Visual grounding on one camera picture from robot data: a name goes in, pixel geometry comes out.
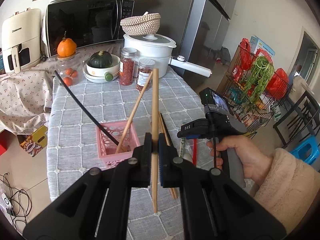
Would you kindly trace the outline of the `person's right hand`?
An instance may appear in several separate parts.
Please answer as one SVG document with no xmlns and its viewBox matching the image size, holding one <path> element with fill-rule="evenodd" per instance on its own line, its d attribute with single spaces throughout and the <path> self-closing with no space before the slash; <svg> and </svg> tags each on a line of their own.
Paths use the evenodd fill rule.
<svg viewBox="0 0 320 240">
<path fill-rule="evenodd" d="M 223 165 L 220 153 L 228 148 L 234 148 L 240 158 L 244 177 L 253 180 L 258 187 L 261 187 L 270 172 L 273 157 L 264 155 L 251 139 L 243 135 L 233 135 L 223 138 L 216 145 L 216 166 L 219 169 L 222 169 Z"/>
</svg>

